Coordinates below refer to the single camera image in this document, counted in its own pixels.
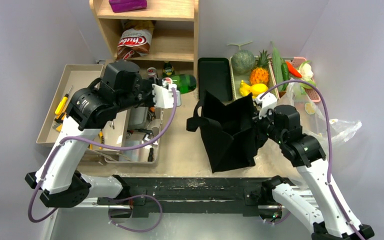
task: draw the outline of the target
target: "screwdriver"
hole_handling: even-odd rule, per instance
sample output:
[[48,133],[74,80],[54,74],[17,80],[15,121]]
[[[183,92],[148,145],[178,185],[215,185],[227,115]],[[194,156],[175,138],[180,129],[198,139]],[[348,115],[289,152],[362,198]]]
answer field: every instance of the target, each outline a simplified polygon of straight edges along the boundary
[[71,85],[68,92],[62,97],[61,101],[58,104],[58,107],[55,110],[55,115],[60,115],[63,112],[63,108],[66,105],[67,100],[69,99],[69,93],[72,90],[73,85]]

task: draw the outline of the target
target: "purple package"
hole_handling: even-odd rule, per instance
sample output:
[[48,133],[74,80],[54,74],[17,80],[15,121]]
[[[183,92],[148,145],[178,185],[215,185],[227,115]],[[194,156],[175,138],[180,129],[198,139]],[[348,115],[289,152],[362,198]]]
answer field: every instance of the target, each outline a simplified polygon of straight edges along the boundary
[[114,13],[128,12],[147,7],[147,0],[109,0]]

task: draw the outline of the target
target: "melon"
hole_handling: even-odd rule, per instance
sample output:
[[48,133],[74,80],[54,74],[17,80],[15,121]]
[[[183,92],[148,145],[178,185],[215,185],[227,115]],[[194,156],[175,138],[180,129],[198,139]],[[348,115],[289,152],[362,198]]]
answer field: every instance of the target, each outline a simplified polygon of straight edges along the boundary
[[233,71],[236,74],[245,74],[256,65],[256,58],[249,50],[239,50],[231,58]]

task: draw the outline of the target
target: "pineapple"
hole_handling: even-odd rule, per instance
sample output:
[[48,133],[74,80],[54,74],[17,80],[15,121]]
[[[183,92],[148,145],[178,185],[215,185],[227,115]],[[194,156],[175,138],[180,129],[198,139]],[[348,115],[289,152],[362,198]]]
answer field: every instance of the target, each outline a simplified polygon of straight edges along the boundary
[[265,84],[266,86],[269,83],[269,60],[267,51],[263,50],[259,52],[258,60],[256,61],[256,66],[251,71],[251,75],[249,75],[249,82],[251,85],[254,84]]

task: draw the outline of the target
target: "lemon slice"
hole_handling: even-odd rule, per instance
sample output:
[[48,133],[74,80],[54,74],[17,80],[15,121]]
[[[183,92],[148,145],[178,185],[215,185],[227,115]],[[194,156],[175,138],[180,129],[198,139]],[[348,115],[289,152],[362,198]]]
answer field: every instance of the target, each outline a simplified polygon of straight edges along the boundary
[[314,109],[312,102],[306,102],[304,105],[305,112],[307,112],[308,115],[313,115],[316,113],[316,110]]

